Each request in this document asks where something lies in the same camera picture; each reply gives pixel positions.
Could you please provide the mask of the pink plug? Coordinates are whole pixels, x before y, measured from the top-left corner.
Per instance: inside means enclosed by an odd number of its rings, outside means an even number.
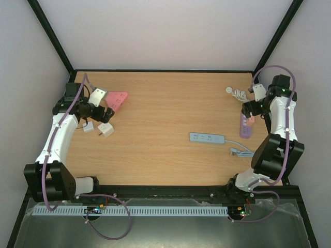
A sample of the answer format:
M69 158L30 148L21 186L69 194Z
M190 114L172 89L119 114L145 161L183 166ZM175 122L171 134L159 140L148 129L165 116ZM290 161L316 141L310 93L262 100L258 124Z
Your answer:
M246 123L247 123L248 126L253 125L254 122L255 122L254 116L251 116L251 117L249 117L249 118L246 119Z

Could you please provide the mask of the white 66W USB charger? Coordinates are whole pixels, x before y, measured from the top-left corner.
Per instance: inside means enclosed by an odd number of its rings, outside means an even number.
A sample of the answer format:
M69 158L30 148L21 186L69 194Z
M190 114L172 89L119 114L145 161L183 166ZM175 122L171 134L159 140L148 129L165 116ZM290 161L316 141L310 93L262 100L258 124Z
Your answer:
M93 132L95 129L94 129L94 125L93 125L93 122L92 121L89 121L84 127L83 127L83 131L85 133L90 133L90 132Z

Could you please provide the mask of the white cube plug red pattern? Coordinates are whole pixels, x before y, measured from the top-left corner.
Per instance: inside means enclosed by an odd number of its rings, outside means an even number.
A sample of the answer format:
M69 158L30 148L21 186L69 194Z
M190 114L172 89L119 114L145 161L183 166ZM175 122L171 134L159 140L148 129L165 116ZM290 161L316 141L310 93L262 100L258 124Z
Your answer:
M114 133L114 128L110 123L101 123L98 126L99 131L104 137L109 137L111 134Z

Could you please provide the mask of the pink triangular power strip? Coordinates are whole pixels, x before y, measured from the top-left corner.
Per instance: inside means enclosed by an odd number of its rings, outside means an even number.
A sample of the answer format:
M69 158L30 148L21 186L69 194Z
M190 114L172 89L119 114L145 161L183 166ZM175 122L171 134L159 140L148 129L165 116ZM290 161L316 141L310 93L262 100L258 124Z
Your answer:
M109 91L105 98L106 104L115 113L118 112L121 105L126 101L128 92L126 91Z

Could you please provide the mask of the purple power strip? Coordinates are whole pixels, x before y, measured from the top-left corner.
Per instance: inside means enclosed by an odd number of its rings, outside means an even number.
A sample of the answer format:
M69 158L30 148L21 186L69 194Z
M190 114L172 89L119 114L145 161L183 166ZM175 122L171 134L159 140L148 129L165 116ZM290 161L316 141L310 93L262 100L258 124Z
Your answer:
M246 118L245 115L241 114L240 116L240 129L239 129L239 136L241 138L249 139L252 136L252 127L249 120Z

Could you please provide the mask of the light blue power strip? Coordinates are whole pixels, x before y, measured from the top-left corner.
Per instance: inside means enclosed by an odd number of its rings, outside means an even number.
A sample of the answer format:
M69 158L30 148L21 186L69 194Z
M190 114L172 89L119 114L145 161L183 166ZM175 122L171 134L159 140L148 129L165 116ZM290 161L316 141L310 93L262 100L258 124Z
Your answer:
M194 133L189 134L189 140L195 143L217 144L223 145L225 138L223 135L206 134L206 133Z

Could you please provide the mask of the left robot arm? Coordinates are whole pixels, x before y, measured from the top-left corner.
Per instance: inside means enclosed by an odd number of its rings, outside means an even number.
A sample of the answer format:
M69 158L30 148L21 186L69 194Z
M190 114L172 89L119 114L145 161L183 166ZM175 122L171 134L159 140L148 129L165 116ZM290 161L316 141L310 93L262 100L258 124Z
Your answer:
M33 164L24 168L24 177L36 202L72 200L99 186L95 176L75 178L66 167L71 139L80 120L89 118L107 123L115 114L101 102L107 91L96 88L84 95L84 84L68 83L64 95L52 109L52 126L44 148Z

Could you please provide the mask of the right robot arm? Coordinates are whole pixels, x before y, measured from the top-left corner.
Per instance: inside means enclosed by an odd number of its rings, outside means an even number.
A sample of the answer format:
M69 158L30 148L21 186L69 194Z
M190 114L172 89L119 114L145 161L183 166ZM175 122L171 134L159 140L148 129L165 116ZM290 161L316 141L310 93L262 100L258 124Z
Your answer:
M270 131L254 152L251 168L236 176L235 184L225 191L226 198L235 203L244 192L252 192L265 182L275 185L288 175L302 156L305 146L298 141L294 130L294 110L297 94L290 85L294 82L286 75L273 78L268 89L261 84L253 87L255 99L242 105L246 118L270 116Z

